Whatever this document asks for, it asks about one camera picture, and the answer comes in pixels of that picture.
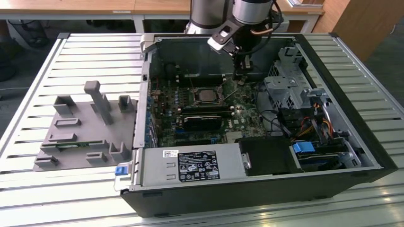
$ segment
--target floor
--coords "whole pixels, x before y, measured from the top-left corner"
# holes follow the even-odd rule
[[[123,27],[116,30],[108,30],[105,26],[93,27],[85,21],[43,21],[45,32],[51,43],[40,48],[33,49],[25,44],[23,38],[11,27],[12,36],[16,38],[25,51],[20,53],[12,60],[19,68],[17,75],[8,81],[0,82],[0,135],[3,135],[12,116],[19,108],[27,88],[36,77],[41,64],[47,58],[52,44],[60,32],[71,33],[119,33],[133,32],[133,24],[124,21]],[[383,85],[387,87],[397,101],[404,105],[404,18],[396,25],[395,32],[388,35],[383,43],[377,47],[365,65],[377,77]],[[23,89],[1,90],[4,88],[20,87]]]

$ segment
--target blue latch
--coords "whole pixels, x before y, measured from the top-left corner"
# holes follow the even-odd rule
[[[315,147],[311,142],[297,142],[293,144],[295,153],[315,152]]]
[[[115,168],[115,176],[124,176],[128,175],[128,167],[127,166],[117,166]]]

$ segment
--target metal slotted table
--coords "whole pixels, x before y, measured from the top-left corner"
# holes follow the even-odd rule
[[[71,34],[56,40],[0,140],[0,226],[377,226],[404,221],[404,111],[339,38],[305,35],[399,170],[331,199],[141,218],[113,189],[115,167],[32,172],[56,95],[89,101],[99,80],[109,100],[137,98],[139,34]],[[321,80],[309,71],[315,83]]]

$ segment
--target motherboard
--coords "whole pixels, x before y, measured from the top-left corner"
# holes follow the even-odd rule
[[[255,105],[256,82],[179,74],[152,82],[159,147],[233,143],[265,135]]]

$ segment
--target orange wire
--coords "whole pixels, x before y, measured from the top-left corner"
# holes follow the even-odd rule
[[[300,126],[301,126],[301,127],[300,127],[300,131],[303,130],[303,123],[304,123],[304,120],[305,120],[305,119],[309,119],[309,117],[303,118],[303,121],[301,121],[301,123],[300,123]]]
[[[324,122],[324,123],[327,124],[327,126],[328,126],[329,137],[333,138],[333,128],[332,128],[332,125],[331,125],[331,123],[329,123],[325,119],[323,119],[323,122]]]

